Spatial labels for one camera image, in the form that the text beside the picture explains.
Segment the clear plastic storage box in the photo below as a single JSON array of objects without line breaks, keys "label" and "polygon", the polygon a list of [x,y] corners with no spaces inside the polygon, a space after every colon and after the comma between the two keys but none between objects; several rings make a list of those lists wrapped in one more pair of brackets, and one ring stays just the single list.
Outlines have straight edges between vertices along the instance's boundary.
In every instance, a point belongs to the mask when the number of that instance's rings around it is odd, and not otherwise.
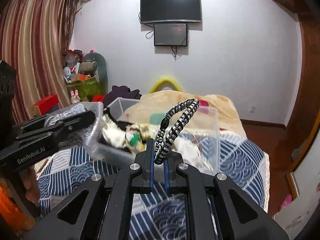
[{"label": "clear plastic storage box", "polygon": [[[83,138],[84,147],[93,159],[104,161],[116,167],[123,167],[133,162],[135,155],[125,146],[126,127],[132,123],[121,121],[120,117],[124,110],[137,102],[139,100],[117,98],[106,108],[102,103],[85,105],[97,116],[91,131],[87,132]],[[155,141],[155,153],[165,152],[165,143],[168,142],[169,132],[177,128],[168,148],[173,150],[171,147],[174,140],[184,134],[187,139],[199,147],[202,155],[212,165],[213,175],[215,175],[220,170],[218,111],[215,108],[204,106],[200,100],[197,102],[197,107],[189,106],[190,102],[191,100],[187,99],[173,105],[164,114],[163,119],[152,115],[151,121],[145,125],[149,126],[150,138]],[[184,122],[182,128],[178,128],[178,121]]]}]

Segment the floral fabric scrunchie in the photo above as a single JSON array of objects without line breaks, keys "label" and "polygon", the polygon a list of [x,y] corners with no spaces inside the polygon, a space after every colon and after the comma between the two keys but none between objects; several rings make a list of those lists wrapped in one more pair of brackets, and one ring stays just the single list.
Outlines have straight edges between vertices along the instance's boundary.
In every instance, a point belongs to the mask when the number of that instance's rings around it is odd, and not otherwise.
[{"label": "floral fabric scrunchie", "polygon": [[136,155],[137,153],[146,150],[146,142],[150,137],[148,125],[128,125],[125,131],[125,146],[133,155]]}]

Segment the pink bunny toy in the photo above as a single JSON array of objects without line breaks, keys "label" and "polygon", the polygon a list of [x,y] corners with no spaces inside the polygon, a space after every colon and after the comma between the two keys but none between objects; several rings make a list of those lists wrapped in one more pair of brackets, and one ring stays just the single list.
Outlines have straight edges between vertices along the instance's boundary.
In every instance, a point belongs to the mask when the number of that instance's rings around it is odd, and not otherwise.
[{"label": "pink bunny toy", "polygon": [[76,104],[76,103],[79,103],[80,102],[80,96],[79,96],[79,93],[78,93],[78,90],[72,90],[71,91],[71,104]]}]

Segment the red box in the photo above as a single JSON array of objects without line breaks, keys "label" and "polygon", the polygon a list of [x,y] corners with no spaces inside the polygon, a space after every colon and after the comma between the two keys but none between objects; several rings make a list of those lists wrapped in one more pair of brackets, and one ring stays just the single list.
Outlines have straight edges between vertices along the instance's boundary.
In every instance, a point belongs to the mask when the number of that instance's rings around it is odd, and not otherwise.
[{"label": "red box", "polygon": [[52,94],[42,98],[40,101],[32,105],[33,116],[52,113],[60,109],[59,99],[56,94]]}]

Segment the green storage box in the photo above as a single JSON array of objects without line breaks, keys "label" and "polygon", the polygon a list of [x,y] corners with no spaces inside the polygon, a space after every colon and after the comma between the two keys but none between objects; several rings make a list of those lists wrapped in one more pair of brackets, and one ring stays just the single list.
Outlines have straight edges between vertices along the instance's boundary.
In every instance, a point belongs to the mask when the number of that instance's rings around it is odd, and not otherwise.
[{"label": "green storage box", "polygon": [[66,86],[69,93],[77,89],[81,101],[85,102],[92,101],[96,95],[105,94],[105,85],[103,83],[97,83],[94,77],[83,81],[69,82]]}]

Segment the dark purple garment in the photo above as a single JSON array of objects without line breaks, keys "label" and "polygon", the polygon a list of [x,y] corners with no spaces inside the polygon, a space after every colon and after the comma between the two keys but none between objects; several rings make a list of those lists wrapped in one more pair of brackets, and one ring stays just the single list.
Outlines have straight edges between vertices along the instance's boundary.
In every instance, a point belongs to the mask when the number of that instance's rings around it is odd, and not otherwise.
[{"label": "dark purple garment", "polygon": [[141,97],[142,95],[138,89],[131,90],[127,86],[112,86],[112,90],[104,96],[103,104],[104,107],[107,107],[117,98],[139,100]]}]

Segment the grey plush toy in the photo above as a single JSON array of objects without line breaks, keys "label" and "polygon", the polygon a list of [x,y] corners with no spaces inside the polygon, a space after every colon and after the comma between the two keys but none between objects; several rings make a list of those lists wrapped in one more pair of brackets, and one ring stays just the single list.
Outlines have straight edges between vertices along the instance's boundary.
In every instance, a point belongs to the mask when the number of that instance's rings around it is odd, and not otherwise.
[{"label": "grey plush toy", "polygon": [[97,83],[107,88],[107,61],[99,53],[88,53],[82,58],[79,73],[94,77]]}]

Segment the white cloth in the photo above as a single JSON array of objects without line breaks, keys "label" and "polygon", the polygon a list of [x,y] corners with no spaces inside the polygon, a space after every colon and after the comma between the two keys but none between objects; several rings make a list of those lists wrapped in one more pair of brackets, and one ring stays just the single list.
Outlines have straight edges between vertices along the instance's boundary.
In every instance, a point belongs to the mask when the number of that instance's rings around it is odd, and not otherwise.
[{"label": "white cloth", "polygon": [[183,161],[197,168],[200,172],[213,175],[214,169],[208,160],[202,155],[199,147],[184,134],[179,135],[171,147],[174,151],[182,155]]}]

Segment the striped curtain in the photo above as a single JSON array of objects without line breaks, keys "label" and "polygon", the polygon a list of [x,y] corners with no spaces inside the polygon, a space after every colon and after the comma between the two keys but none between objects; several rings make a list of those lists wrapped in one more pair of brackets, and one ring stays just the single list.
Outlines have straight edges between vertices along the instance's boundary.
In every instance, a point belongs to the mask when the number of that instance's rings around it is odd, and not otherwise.
[{"label": "striped curtain", "polygon": [[16,72],[12,101],[16,123],[33,117],[32,106],[55,94],[69,106],[63,53],[69,49],[79,0],[10,0],[1,13],[1,60]]}]

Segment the beige patchwork blanket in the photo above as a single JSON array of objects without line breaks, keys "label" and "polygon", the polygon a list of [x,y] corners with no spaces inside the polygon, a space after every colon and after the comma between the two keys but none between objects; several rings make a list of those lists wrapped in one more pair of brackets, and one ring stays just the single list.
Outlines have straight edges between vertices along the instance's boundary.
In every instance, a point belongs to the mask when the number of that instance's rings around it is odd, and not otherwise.
[{"label": "beige patchwork blanket", "polygon": [[222,95],[198,96],[174,90],[164,90],[145,94],[139,102],[124,110],[120,120],[129,123],[147,124],[154,115],[163,119],[164,114],[175,104],[187,99],[197,98],[209,103],[210,108],[216,108],[219,116],[219,127],[231,131],[243,138],[246,137],[245,130],[239,115],[231,99]]}]

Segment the brown wooden door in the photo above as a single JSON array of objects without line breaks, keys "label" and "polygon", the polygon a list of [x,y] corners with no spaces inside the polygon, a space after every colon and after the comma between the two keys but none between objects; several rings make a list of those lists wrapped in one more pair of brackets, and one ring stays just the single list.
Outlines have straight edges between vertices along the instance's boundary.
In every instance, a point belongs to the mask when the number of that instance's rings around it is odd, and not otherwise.
[{"label": "brown wooden door", "polygon": [[319,130],[319,23],[312,14],[299,14],[302,36],[302,70],[299,89],[287,133],[294,148],[301,152],[289,167],[297,169]]}]

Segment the small wall monitor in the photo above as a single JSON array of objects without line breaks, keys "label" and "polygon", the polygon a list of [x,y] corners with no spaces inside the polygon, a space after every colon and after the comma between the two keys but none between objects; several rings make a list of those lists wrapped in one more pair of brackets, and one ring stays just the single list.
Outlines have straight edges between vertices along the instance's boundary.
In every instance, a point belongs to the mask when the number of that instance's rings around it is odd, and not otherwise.
[{"label": "small wall monitor", "polygon": [[154,46],[188,45],[188,25],[186,23],[156,23],[154,25]]}]

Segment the large wall television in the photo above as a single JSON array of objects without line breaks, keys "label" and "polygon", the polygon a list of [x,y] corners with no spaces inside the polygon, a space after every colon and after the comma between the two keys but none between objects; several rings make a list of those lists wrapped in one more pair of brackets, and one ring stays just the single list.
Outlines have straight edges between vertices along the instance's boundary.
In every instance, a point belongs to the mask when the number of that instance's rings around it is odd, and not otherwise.
[{"label": "large wall television", "polygon": [[140,22],[200,23],[200,0],[140,0]]}]

